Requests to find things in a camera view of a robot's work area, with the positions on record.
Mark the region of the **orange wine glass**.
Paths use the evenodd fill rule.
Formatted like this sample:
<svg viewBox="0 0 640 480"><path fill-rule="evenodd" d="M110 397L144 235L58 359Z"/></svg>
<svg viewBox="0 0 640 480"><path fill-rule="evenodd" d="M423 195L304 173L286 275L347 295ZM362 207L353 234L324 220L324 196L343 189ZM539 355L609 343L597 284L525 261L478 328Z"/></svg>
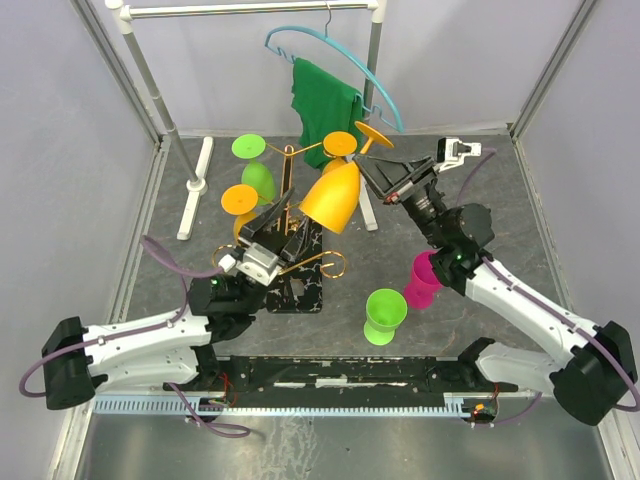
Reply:
<svg viewBox="0 0 640 480"><path fill-rule="evenodd" d="M358 146L356 138L345 131L329 133L323 140L325 155L329 158L322 174L328 174L347 163L346 157L353 154Z"/></svg>
<svg viewBox="0 0 640 480"><path fill-rule="evenodd" d="M335 234L341 234L359 203L360 170L354 161L331 171L314 183L299 210Z"/></svg>
<svg viewBox="0 0 640 480"><path fill-rule="evenodd" d="M255 211L258 205L257 191L246 184L236 184L229 187L221 197L223 210L234 216L233 236L238 240L241 228L257 217Z"/></svg>

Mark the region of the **gold wine glass rack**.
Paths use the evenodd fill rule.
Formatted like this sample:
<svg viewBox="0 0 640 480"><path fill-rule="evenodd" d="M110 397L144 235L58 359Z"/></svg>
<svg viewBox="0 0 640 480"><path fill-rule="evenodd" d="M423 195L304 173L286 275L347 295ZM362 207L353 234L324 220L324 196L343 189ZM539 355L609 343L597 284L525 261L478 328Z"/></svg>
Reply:
<svg viewBox="0 0 640 480"><path fill-rule="evenodd" d="M272 202L258 205L257 215L262 213L261 206L268 208L286 192L293 188L294 158L299 154L292 145L280 152L283 156L281 185L276 188ZM288 209L271 228L287 237L292 236L303 219L308 217L293 214L297 206L289 202ZM337 279L346 272L347 261L337 251L323 248L323 227L311 220L310 244L308 249L295 263L287 265L273 280L266 296L266 308L271 313L318 313L323 306L323 280Z"/></svg>

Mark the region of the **silver white clothes rail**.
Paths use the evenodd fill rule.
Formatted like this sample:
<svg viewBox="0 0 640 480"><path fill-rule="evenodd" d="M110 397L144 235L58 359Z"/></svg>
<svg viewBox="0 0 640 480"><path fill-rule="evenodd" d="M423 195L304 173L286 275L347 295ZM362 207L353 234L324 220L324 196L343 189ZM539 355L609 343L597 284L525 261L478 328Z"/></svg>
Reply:
<svg viewBox="0 0 640 480"><path fill-rule="evenodd" d="M371 31L369 35L366 62L358 60L354 54L346 49L346 47L331 39L327 30L318 32L307 27L278 27L266 35L265 46L270 46L270 40L274 34L283 31L302 33L322 41L324 44L330 46L345 58L349 59L350 62L365 76L362 100L364 119L369 120L374 115L378 116L378 118L383 117L384 109L376 105L373 101L373 96L375 94L379 94L386 103L387 108L393 114L394 121L390 126L398 132L402 132L404 130L404 124L398 108L375 76L382 26L387 10L387 3L385 1L271 1L160 7L133 7L122 1L107 1L105 3L105 7L111 12L114 22L118 27L118 30L120 31L129 50L130 56L141 76L143 84L150 95L152 104L154 105L156 112L159 114L159 118L166 130L166 133L175 146L176 154L182 164L182 167L187 173L187 199L176 234L176 238L179 241L187 241L191 238L198 207L208 188L206 175L208 173L213 153L214 139L211 136L206 136L203 139L199 157L197 161L193 163L186 153L178 128L171 117L169 109L166 106L148 62L146 61L140 44L135 36L133 21L136 19L249 15L305 11L325 11L328 14L333 14L333 12L340 10L367 10L371 13Z"/></svg>

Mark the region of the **lime green wine glass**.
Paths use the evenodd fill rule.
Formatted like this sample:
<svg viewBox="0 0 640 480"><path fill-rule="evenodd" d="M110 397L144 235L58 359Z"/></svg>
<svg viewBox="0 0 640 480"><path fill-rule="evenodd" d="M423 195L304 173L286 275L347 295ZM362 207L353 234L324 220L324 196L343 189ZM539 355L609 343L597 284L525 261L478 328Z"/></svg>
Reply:
<svg viewBox="0 0 640 480"><path fill-rule="evenodd" d="M241 175L241 182L254 188L258 194L258 203L265 205L273 201L276 188L271 171L259 160L267 144L257 134L243 134L237 137L231 146L232 153L239 159L247 160Z"/></svg>

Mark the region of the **pink wine glass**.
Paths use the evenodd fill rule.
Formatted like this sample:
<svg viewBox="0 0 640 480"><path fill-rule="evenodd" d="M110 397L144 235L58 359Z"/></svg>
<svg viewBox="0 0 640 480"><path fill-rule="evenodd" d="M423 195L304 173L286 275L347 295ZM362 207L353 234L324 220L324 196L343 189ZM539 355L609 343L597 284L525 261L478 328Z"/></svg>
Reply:
<svg viewBox="0 0 640 480"><path fill-rule="evenodd" d="M413 260L409 283L403 290L403 296L409 307L423 310L430 307L435 294L442 288L431 264L435 250L418 254Z"/></svg>

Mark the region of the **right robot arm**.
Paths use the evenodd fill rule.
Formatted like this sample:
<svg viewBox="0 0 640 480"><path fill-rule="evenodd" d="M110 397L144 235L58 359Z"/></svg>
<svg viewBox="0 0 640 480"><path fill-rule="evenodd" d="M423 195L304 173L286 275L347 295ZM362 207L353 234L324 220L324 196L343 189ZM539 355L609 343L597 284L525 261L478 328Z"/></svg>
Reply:
<svg viewBox="0 0 640 480"><path fill-rule="evenodd" d="M346 227L360 184L378 199L400 204L427 239L402 291L405 307L429 307L436 292L450 288L517 327L539 351L513 349L491 339L472 346L457 367L459 382L478 391L490 382L510 383L550 394L576 420L595 426L612 410L636 412L638 373L628 332L614 321L598 325L554 303L509 272L487 245L494 239L489 208L447 206L437 176L460 166L445 157L401 162L358 154L322 175L299 205L304 216L334 233Z"/></svg>

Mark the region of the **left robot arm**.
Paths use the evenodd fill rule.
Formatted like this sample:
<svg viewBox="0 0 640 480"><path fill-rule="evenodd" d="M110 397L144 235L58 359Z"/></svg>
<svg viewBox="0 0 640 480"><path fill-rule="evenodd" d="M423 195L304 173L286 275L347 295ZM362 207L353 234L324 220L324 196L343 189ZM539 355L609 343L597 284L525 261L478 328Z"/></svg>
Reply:
<svg viewBox="0 0 640 480"><path fill-rule="evenodd" d="M242 226L239 245L217 267L180 267L159 242L143 236L144 250L178 274L182 304L169 312L124 323L82 324L79 317L58 323L41 350L48 409L66 410L96 395L127 388L215 387L221 368L214 344L247 330L265 308L275 279L305 252L308 227L281 235L276 223L292 194Z"/></svg>

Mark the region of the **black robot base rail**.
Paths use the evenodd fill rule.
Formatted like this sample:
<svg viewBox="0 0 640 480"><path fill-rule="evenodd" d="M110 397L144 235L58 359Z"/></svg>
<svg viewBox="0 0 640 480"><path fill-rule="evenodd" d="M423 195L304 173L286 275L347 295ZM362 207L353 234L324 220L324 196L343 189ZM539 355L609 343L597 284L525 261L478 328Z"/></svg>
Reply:
<svg viewBox="0 0 640 480"><path fill-rule="evenodd" d="M456 358L275 356L221 358L178 388L228 394L236 408L274 409L440 407L447 394L487 398L517 390Z"/></svg>

